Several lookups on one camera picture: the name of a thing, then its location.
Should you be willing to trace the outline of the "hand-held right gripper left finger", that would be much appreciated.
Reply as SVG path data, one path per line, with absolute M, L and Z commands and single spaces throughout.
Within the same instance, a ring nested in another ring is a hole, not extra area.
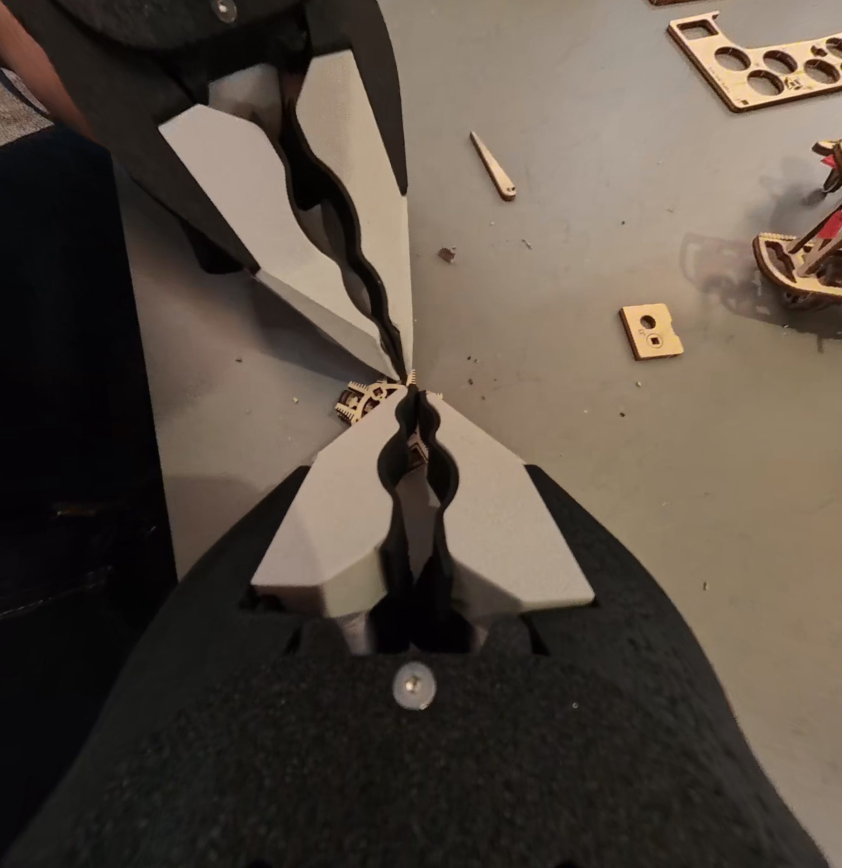
M 251 580 L 285 611 L 367 613 L 376 642 L 409 640 L 412 570 L 397 486 L 409 470 L 415 392 L 394 392 L 307 470 Z

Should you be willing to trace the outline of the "small wooden gear assembly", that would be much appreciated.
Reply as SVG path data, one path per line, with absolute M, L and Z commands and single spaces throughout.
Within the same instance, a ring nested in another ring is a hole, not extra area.
M 365 415 L 379 406 L 390 397 L 398 386 L 405 385 L 401 382 L 392 382 L 382 378 L 372 384 L 350 382 L 341 392 L 334 409 L 338 416 L 347 425 L 355 425 Z M 413 472 L 429 461 L 429 450 L 420 436 L 418 427 L 412 432 L 407 440 L 410 451 L 408 471 Z

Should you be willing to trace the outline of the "square wooden piece with holes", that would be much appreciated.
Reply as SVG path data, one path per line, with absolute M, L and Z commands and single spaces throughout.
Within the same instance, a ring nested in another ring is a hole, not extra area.
M 665 304 L 626 306 L 619 315 L 636 361 L 675 358 L 684 352 Z

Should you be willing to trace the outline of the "pointed wooden stick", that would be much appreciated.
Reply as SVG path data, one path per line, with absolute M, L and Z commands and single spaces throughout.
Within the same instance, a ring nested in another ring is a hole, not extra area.
M 492 155 L 490 149 L 484 144 L 481 137 L 475 131 L 470 131 L 470 141 L 475 148 L 488 176 L 503 201 L 512 202 L 516 198 L 516 185 L 502 168 L 501 164 Z

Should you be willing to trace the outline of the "grey desk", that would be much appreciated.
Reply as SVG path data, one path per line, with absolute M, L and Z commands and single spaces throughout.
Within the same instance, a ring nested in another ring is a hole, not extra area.
M 644 563 L 842 866 L 842 308 L 781 308 L 750 246 L 830 206 L 811 147 L 842 135 L 842 93 L 729 113 L 666 33 L 718 9 L 745 47 L 818 38 L 842 30 L 842 2 L 381 8 L 420 384 Z M 654 303 L 684 352 L 636 361 L 619 311 Z

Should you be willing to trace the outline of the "wooden model vehicle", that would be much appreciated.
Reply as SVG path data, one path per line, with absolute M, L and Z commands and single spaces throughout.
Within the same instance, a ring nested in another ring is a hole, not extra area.
M 813 151 L 829 168 L 820 195 L 842 192 L 842 138 L 819 141 Z M 800 236 L 758 234 L 752 240 L 752 253 L 788 309 L 842 307 L 842 199 Z

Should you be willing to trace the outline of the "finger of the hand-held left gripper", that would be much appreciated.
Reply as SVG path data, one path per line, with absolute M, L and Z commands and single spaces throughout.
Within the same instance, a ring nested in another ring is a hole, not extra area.
M 298 95 L 305 79 L 299 83 Z M 159 127 L 199 187 L 226 218 L 260 268 L 253 276 L 357 359 L 401 380 L 390 344 L 370 306 L 373 277 L 348 252 L 353 220 L 337 182 L 312 156 L 295 114 L 282 100 L 273 68 L 250 68 L 209 84 L 209 102 L 196 104 Z M 330 225 L 310 233 L 300 219 L 297 183 L 289 156 L 274 133 L 295 136 L 296 175 L 309 166 L 332 187 Z
M 311 60 L 295 114 L 312 156 L 345 196 L 353 220 L 347 251 L 373 277 L 374 320 L 405 376 L 414 367 L 408 205 L 349 49 Z

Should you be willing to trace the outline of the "person's left forearm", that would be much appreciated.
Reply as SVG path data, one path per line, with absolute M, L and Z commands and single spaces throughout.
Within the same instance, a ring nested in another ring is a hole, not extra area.
M 89 122 L 79 111 L 56 69 L 38 42 L 0 1 L 0 71 L 10 71 L 23 96 L 34 97 L 34 107 L 52 123 L 63 125 L 97 142 Z

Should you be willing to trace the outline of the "person's dark pants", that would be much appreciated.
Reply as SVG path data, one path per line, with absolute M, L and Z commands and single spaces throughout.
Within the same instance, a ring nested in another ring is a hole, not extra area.
M 177 583 L 108 152 L 0 146 L 0 861 Z

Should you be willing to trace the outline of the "wooden sheet with round holes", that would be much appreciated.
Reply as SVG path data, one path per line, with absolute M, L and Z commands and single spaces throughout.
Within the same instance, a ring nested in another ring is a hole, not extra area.
M 821 38 L 743 47 L 718 12 L 669 23 L 667 33 L 735 114 L 842 91 L 842 31 Z

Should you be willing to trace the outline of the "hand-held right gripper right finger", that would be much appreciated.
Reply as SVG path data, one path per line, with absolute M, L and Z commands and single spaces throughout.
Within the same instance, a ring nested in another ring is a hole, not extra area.
M 418 394 L 417 424 L 437 499 L 432 554 L 446 610 L 492 624 L 594 602 L 524 460 L 437 394 Z

